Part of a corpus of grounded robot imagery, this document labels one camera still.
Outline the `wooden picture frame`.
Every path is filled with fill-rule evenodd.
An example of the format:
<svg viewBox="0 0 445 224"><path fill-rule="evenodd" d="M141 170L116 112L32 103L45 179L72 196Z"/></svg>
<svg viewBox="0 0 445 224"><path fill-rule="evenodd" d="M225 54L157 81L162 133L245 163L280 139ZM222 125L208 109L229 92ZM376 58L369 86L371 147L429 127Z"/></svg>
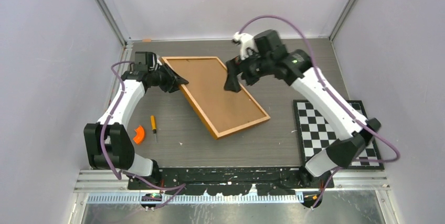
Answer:
<svg viewBox="0 0 445 224"><path fill-rule="evenodd" d="M170 56L162 60L188 81L179 88L214 139L270 120L245 87L238 93L224 90L227 68L218 57Z"/></svg>

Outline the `orange handled screwdriver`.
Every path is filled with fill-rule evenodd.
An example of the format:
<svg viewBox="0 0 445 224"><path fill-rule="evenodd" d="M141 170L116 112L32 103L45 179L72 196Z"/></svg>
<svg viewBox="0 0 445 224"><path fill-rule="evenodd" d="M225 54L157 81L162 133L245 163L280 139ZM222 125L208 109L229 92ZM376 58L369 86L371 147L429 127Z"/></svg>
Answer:
<svg viewBox="0 0 445 224"><path fill-rule="evenodd" d="M153 115L150 116L150 122L151 122L151 127L152 127L152 132L153 132L153 135L154 135L154 139L155 139L155 142L157 143L157 126L156 126L155 116L153 116Z"/></svg>

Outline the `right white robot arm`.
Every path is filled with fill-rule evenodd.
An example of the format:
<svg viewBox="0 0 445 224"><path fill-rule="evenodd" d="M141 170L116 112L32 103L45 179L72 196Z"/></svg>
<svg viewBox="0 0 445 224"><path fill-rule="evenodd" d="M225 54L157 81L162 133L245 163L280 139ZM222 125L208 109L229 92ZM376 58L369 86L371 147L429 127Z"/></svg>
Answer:
<svg viewBox="0 0 445 224"><path fill-rule="evenodd" d="M226 91L240 92L239 79L251 86L261 77L273 75L302 94L326 119L337 139L314 154L302 167L300 182L314 187L321 176L336 167L347 168L374 140L368 129L378 131L377 119L367 119L343 99L313 66L301 49L288 52L277 31L266 30L255 36L236 32L232 42L240 54L226 62Z"/></svg>

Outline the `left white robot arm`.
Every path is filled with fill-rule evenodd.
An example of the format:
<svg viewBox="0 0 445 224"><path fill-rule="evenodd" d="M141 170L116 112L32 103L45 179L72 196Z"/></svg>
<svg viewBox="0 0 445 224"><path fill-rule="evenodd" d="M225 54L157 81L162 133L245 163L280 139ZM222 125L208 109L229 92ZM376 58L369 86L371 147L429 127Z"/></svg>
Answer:
<svg viewBox="0 0 445 224"><path fill-rule="evenodd" d="M137 51L132 69L117 75L119 90L106 112L95 123L85 125L83 134L89 165L94 169L109 169L120 178L118 169L141 176L141 183L156 189L161 182L155 160L136 154L127 133L129 120L148 88L159 87L173 93L188 81L160 57L148 51Z"/></svg>

